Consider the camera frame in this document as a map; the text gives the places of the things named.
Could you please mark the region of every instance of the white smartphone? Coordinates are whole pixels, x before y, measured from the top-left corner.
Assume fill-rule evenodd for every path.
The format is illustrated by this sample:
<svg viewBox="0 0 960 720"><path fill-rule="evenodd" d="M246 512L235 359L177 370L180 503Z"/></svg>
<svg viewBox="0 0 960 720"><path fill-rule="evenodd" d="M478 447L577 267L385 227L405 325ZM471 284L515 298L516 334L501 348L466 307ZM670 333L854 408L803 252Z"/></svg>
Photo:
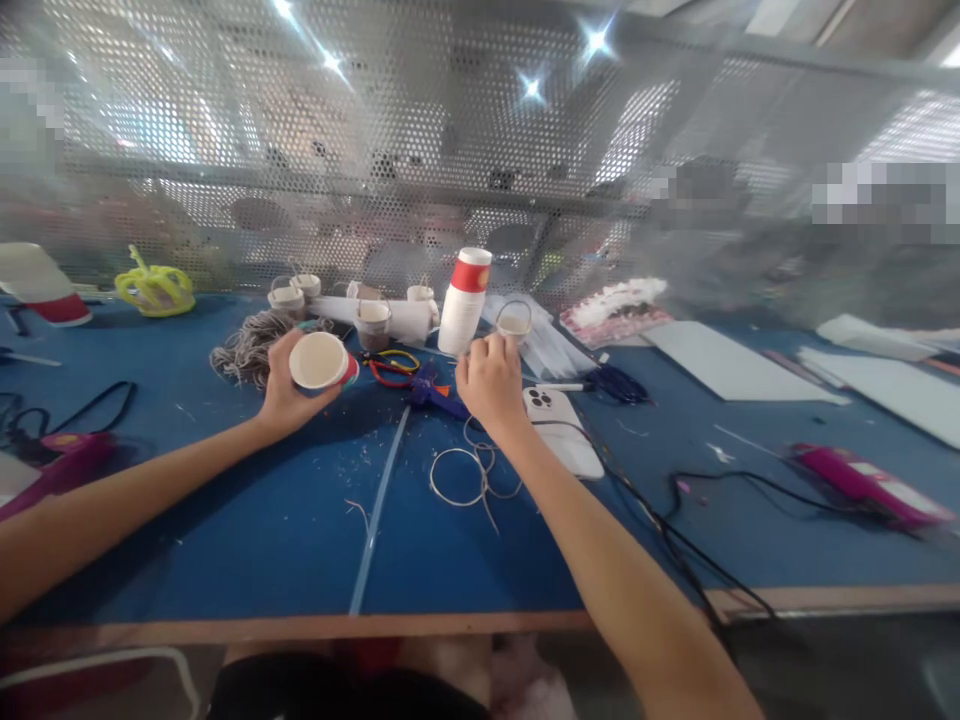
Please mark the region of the white smartphone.
<svg viewBox="0 0 960 720"><path fill-rule="evenodd" d="M523 391L523 404L537 433L567 470L585 480L603 477L603 464L586 437L568 425L537 424L566 422L582 429L577 411L566 395L557 390L527 388Z"/></svg>

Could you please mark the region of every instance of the hand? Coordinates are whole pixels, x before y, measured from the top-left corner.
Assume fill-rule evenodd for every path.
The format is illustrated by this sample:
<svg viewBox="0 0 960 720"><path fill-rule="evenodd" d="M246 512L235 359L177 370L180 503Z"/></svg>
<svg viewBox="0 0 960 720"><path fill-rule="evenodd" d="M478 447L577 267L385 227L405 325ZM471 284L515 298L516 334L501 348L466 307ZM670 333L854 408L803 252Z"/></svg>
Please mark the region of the hand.
<svg viewBox="0 0 960 720"><path fill-rule="evenodd" d="M457 364L457 392L491 435L526 423L517 341L500 333L474 340Z"/></svg>
<svg viewBox="0 0 960 720"><path fill-rule="evenodd" d="M293 384L290 376L290 353L303 337L303 330L291 330L270 348L270 377L267 396L257 414L256 422L266 433L269 442L282 440L296 432L314 415L340 395L340 386L328 388L319 397L306 397Z"/></svg>

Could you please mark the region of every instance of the red and white cup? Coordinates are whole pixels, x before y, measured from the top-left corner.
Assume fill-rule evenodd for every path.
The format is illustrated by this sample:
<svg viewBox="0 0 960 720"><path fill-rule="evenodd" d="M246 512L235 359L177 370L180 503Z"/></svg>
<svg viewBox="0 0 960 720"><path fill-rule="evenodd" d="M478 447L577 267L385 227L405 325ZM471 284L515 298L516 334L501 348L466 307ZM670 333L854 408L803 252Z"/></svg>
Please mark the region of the red and white cup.
<svg viewBox="0 0 960 720"><path fill-rule="evenodd" d="M493 255L482 248L463 248L443 299L437 348L449 355L466 352L480 324L487 297Z"/></svg>
<svg viewBox="0 0 960 720"><path fill-rule="evenodd" d="M57 327L93 317L53 258L33 243L0 243L0 289Z"/></svg>
<svg viewBox="0 0 960 720"><path fill-rule="evenodd" d="M310 333L293 346L290 375L305 390L342 385L346 390L357 381L360 364L336 335Z"/></svg>

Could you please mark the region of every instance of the left hand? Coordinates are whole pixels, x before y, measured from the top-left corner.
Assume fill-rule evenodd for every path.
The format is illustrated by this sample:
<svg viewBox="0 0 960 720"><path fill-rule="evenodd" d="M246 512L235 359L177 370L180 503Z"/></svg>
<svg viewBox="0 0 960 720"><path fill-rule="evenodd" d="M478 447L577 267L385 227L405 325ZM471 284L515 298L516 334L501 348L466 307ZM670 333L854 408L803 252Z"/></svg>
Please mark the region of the left hand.
<svg viewBox="0 0 960 720"><path fill-rule="evenodd" d="M303 337L303 330L294 329L270 348L270 377L267 396L256 422L266 433L266 440L277 442L296 432L318 412L340 395L340 386L328 388L319 397L306 397L293 384L290 376L290 353Z"/></svg>

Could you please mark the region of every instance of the right hand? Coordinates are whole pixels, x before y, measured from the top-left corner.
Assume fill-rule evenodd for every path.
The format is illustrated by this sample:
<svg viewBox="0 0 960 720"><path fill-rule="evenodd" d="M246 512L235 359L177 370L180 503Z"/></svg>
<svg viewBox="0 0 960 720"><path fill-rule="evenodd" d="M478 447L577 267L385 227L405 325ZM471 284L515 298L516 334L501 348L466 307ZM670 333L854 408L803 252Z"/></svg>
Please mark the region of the right hand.
<svg viewBox="0 0 960 720"><path fill-rule="evenodd" d="M457 364L457 392L491 435L528 422L517 341L496 332L474 340Z"/></svg>

